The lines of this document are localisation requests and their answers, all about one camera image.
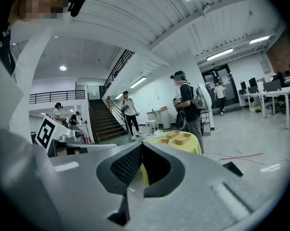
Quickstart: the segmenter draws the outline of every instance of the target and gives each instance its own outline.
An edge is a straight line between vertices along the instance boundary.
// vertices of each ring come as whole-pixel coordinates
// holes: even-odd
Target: staircase
[[[89,105],[90,123],[95,143],[127,134],[102,100],[89,100]]]

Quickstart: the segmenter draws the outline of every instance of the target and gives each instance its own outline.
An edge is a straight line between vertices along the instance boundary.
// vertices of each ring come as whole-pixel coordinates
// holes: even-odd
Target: white stool
[[[151,130],[153,129],[154,131],[155,131],[155,124],[157,124],[157,129],[159,130],[159,123],[157,120],[146,121],[146,127],[147,125],[149,125]]]

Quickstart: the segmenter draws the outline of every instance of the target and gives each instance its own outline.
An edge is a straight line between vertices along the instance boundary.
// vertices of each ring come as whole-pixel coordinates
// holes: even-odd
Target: white ceiling
[[[204,12],[205,4],[210,8]],[[35,78],[42,78],[45,72],[52,76],[68,74],[69,69],[66,73],[59,72],[57,67],[53,69],[64,61],[67,67],[71,64],[72,74],[78,77],[95,77],[95,72],[107,77],[103,71],[109,68],[118,48],[147,58],[142,69],[144,75],[169,65],[188,50],[200,68],[206,69],[221,61],[265,51],[285,24],[268,0],[86,0],[77,17],[65,14],[63,20],[49,26],[58,38],[51,39]],[[32,28],[41,27],[41,24],[16,26],[12,42],[28,40],[35,31]],[[261,35],[271,38],[265,43],[248,44]],[[233,54],[206,61],[208,56],[228,48],[234,48]],[[139,75],[139,69],[130,74],[132,81]]]
[[[78,111],[81,115],[81,106],[77,105],[77,109],[78,110],[74,110],[74,106],[67,106],[67,107],[63,107],[63,109],[60,109],[59,114],[61,116],[65,116],[67,119],[72,116],[76,111]],[[41,117],[43,118],[44,115],[42,115],[41,113],[45,113],[48,115],[52,115],[54,108],[48,108],[48,109],[41,109],[41,110],[31,110],[29,111],[29,115],[31,116],[37,116],[37,117]]]

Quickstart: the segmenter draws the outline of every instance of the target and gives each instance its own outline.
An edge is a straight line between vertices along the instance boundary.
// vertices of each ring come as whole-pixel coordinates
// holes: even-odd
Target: black metal railing
[[[126,65],[126,63],[130,60],[130,58],[134,55],[134,52],[125,50],[121,55],[120,59],[117,61],[115,67],[112,69],[110,75],[108,76],[102,90],[102,94],[104,95],[107,89],[110,87],[114,79],[117,77],[121,69]]]
[[[127,130],[127,127],[128,126],[127,126],[127,122],[126,122],[126,115],[125,115],[125,113],[123,113],[121,111],[121,109],[118,107],[118,105],[115,104],[112,100],[106,99],[106,102],[108,104],[108,109],[111,111],[112,114],[113,114],[113,112],[115,112],[119,116],[119,118],[121,119],[121,121],[125,123],[125,126],[126,126],[125,129]]]
[[[62,100],[85,99],[84,90],[65,90],[35,93],[29,96],[29,104],[55,102]]]

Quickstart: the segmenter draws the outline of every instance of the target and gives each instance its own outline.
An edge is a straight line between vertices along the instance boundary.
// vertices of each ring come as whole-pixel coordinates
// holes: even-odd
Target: person
[[[0,59],[10,75],[15,62],[10,51],[11,27],[18,21],[51,18],[62,13],[69,0],[2,0],[0,3]]]
[[[220,102],[220,112],[221,115],[223,115],[223,112],[225,111],[224,107],[225,107],[225,87],[223,87],[222,85],[219,85],[218,81],[215,84],[215,88],[214,88],[214,99],[216,100],[216,96],[218,98],[218,101]]]
[[[175,72],[171,79],[175,81],[176,86],[180,86],[181,103],[176,104],[175,107],[184,108],[185,120],[189,132],[194,134],[199,142],[199,145],[203,154],[203,142],[202,142],[202,131],[201,131],[201,110],[197,109],[196,106],[191,102],[193,100],[193,87],[191,87],[183,71]]]
[[[142,134],[142,131],[139,130],[139,126],[137,124],[137,120],[136,120],[136,116],[135,113],[138,114],[138,112],[135,109],[135,104],[133,99],[129,98],[129,92],[126,90],[123,93],[124,99],[122,100],[121,103],[121,108],[124,110],[124,113],[126,115],[126,122],[129,126],[129,130],[130,130],[130,134],[132,137],[132,140],[135,140],[135,136],[133,134],[133,130],[132,130],[132,122],[136,128],[136,131],[138,134],[136,134],[136,136],[139,136],[140,134]]]
[[[71,116],[71,125],[77,125],[79,122],[77,121],[76,117],[79,115],[79,112],[76,111],[75,114]]]
[[[59,110],[63,108],[61,103],[56,103],[55,108],[53,110],[53,120],[57,123],[61,124],[64,121],[63,117],[59,116]]]

